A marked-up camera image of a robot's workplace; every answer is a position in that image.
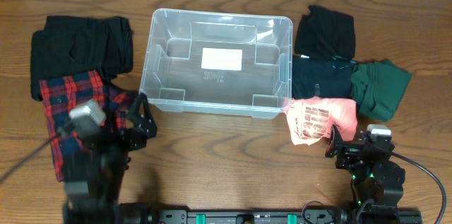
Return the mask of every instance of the pink clothing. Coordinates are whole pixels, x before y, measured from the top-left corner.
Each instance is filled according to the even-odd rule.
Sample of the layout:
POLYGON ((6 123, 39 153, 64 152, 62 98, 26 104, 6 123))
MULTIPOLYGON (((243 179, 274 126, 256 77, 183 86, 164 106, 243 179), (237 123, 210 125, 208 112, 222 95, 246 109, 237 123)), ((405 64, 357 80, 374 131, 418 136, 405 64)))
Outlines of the pink clothing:
POLYGON ((319 97, 292 100, 285 114, 294 145, 311 145, 322 137, 329 138, 333 124, 338 127, 344 141, 355 137, 358 121, 354 100, 319 97))

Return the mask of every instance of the plastic storage container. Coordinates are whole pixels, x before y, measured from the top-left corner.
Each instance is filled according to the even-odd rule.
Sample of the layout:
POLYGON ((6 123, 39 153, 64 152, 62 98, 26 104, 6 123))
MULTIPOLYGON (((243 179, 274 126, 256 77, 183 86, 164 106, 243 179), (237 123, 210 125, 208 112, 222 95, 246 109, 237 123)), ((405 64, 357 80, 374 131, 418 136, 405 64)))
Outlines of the plastic storage container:
POLYGON ((272 119, 292 89, 292 21, 161 8, 140 91, 160 110, 272 119))

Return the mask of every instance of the green connector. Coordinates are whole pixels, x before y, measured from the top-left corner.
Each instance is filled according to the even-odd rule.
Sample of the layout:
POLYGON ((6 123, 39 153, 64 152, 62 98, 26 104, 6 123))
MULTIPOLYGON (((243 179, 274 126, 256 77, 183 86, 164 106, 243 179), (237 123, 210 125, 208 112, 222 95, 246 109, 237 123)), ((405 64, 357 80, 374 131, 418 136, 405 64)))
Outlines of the green connector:
POLYGON ((297 216, 295 214, 287 215, 287 224, 297 224, 297 216))
POLYGON ((196 224, 206 224, 206 216, 203 214, 196 214, 196 224))

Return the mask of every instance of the wood grain surface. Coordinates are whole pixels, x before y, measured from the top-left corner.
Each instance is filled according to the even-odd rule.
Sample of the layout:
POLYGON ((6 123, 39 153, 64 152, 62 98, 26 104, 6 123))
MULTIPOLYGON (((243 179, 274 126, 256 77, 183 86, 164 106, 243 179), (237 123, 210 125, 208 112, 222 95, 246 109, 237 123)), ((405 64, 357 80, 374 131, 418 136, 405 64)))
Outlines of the wood grain surface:
MULTIPOLYGON (((355 17, 357 61, 391 59, 414 73, 387 123, 395 151, 434 172, 452 191, 452 0, 0 0, 0 173, 48 137, 42 103, 30 97, 30 42, 47 15, 124 16, 134 30, 134 68, 114 80, 137 90, 151 16, 157 8, 287 16, 294 33, 307 6, 355 17)), ((324 158, 326 142, 293 146, 284 115, 273 120, 152 108, 159 127, 146 149, 132 152, 120 202, 192 209, 298 208, 351 199, 350 175, 324 158)), ((361 125, 373 122, 360 118, 361 125)), ((441 195, 407 163, 399 206, 417 207, 433 223, 441 195)), ((0 223, 61 223, 63 184, 50 149, 0 187, 0 223)), ((451 207, 443 223, 452 223, 451 207)))

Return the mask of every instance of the folded clothes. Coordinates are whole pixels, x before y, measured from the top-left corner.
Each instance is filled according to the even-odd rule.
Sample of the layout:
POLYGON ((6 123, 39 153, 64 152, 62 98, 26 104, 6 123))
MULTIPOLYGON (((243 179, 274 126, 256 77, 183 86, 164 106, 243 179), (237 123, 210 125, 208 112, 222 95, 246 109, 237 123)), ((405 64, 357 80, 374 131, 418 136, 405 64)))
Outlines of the folded clothes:
POLYGON ((356 65, 351 80, 358 113, 383 122, 392 119, 410 79, 411 73, 389 60, 356 65))
POLYGON ((299 22, 295 53, 314 59, 353 59, 353 17, 321 6, 309 6, 309 10, 299 22))
POLYGON ((292 98, 350 98, 352 63, 298 58, 292 62, 292 98))
POLYGON ((126 18, 48 16, 33 34, 31 95, 41 101, 40 80, 97 70, 105 80, 133 68, 132 32, 126 18))
POLYGON ((294 145, 311 145, 323 137, 330 137, 333 124, 339 129, 344 141, 351 141, 355 137, 358 121, 354 100, 319 97, 292 100, 285 114, 294 145))
MULTIPOLYGON (((121 131, 126 128, 126 113, 122 109, 128 109, 136 97, 135 93, 104 84, 96 71, 41 80, 40 86, 47 130, 51 138, 55 137, 57 129, 69 120, 69 111, 90 99, 96 100, 102 109, 109 111, 107 119, 115 121, 115 129, 121 131)), ((74 135, 68 138, 55 138, 50 145, 56 179, 60 182, 64 179, 62 173, 64 157, 87 150, 74 135)))

